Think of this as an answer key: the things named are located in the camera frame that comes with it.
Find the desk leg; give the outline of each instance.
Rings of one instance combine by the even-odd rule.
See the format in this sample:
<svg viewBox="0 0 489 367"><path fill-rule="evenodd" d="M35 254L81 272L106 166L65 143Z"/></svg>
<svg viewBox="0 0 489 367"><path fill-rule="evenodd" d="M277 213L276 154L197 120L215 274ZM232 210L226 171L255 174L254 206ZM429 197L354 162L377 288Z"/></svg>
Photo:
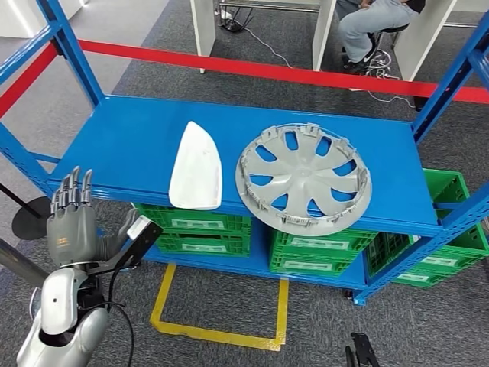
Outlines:
<svg viewBox="0 0 489 367"><path fill-rule="evenodd" d="M404 80L412 81L457 0L431 0L397 39L394 52Z"/></svg>
<svg viewBox="0 0 489 367"><path fill-rule="evenodd" d="M312 39L312 70L314 71L321 69L324 49L326 47L326 40L331 26L337 0L320 0L319 4L316 30Z"/></svg>
<svg viewBox="0 0 489 367"><path fill-rule="evenodd" d="M213 0L190 0L192 19L194 22L197 54L211 56L216 40L214 2Z"/></svg>

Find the jeans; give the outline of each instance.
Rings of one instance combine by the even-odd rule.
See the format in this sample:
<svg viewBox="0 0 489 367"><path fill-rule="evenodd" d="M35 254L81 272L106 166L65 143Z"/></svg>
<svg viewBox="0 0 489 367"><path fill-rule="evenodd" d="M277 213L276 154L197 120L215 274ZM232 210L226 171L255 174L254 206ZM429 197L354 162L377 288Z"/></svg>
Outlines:
<svg viewBox="0 0 489 367"><path fill-rule="evenodd" d="M369 8L358 9L361 0L337 0L339 33L350 61L358 63L367 56L372 42L367 33L401 27L417 16L401 0L375 0Z"/></svg>

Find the blue metal shelf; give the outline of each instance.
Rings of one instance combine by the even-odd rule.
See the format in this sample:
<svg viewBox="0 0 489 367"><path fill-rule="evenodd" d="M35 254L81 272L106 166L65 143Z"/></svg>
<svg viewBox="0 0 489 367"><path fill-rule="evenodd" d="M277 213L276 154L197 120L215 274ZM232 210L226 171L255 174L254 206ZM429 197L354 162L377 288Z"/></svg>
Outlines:
<svg viewBox="0 0 489 367"><path fill-rule="evenodd" d="M234 116L232 125L217 118L225 115ZM94 170L94 196L169 205L173 163L189 121L201 125L216 142L223 167L219 210L223 213L250 214L234 182L238 159L250 141L270 124L313 122L349 139L371 171L372 198L357 227L419 235L442 230L411 125L392 120L110 96L67 149L50 176L50 185L58 187L70 167L78 164Z"/></svg>
<svg viewBox="0 0 489 367"><path fill-rule="evenodd" d="M312 122L343 136L371 170L373 194L353 228L422 235L395 260L370 278L359 255L338 278L286 275L334 287L354 289L355 304L395 279L441 246L489 215L489 183L455 207L440 225L432 207L417 144L474 70L489 87L489 11L413 122L340 115L226 106L211 103L105 96L57 0L38 0L48 26L0 65L0 84L19 70L50 39L73 69L94 106L92 115L58 160L27 151L0 123L0 151L48 196L68 172L80 165L94 170L95 197L168 205L168 189L180 137L189 121L207 130L221 155L223 192L220 213L248 215L234 183L239 155L265 128ZM232 115L232 122L223 116ZM57 163L48 174L37 160ZM250 258L167 255L152 248L146 258L180 265L277 278L268 270L265 226L255 220Z"/></svg>
<svg viewBox="0 0 489 367"><path fill-rule="evenodd" d="M251 232L251 255L249 258L229 256L204 256L170 254L161 252L155 245L145 256L145 260L155 262L174 262L177 265L193 266L231 273L255 275L266 278L288 278L294 281L305 281L333 287L348 289L366 289L363 253L360 254L339 277L316 277L300 274L278 274L268 270L269 243L266 231L268 227L260 220L254 219Z"/></svg>

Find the white plastic part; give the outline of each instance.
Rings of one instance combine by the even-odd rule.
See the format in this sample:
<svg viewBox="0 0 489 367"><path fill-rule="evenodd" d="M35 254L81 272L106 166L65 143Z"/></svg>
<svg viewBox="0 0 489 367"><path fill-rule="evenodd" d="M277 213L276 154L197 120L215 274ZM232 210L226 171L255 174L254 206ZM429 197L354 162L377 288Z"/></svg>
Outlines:
<svg viewBox="0 0 489 367"><path fill-rule="evenodd" d="M181 209L213 210L221 205L223 171L216 143L191 121L180 142L168 196Z"/></svg>
<svg viewBox="0 0 489 367"><path fill-rule="evenodd" d="M84 271L63 268L49 274L41 295L43 331L50 335L64 333L77 322L77 293L87 279Z"/></svg>

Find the shelf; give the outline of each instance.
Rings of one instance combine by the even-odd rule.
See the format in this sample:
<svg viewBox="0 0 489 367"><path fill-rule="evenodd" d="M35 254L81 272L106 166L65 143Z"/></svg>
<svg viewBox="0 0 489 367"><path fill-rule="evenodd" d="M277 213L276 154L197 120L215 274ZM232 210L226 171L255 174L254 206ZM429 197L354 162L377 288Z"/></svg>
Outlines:
<svg viewBox="0 0 489 367"><path fill-rule="evenodd" d="M169 205L168 190L189 121L207 130L221 156L217 211L250 215L234 172L241 151L265 128L312 122L349 140L371 171L370 206L354 228L435 235L436 221L411 124L382 119L109 96L97 106L50 176L54 188L73 167L94 170L94 197Z"/></svg>
<svg viewBox="0 0 489 367"><path fill-rule="evenodd" d="M289 278L294 281L305 281L329 285L332 287L344 287L348 289L365 289L365 276L363 254L360 254L346 270L339 277L317 277L299 274L278 274L268 270L269 245L263 239L267 238L267 227L258 219L253 220L251 229L251 254L249 258L235 258L230 256L205 256L163 253L155 245L152 247L145 260L155 262L171 263L177 265L191 266L195 268L206 268L231 273L255 275L266 278Z"/></svg>

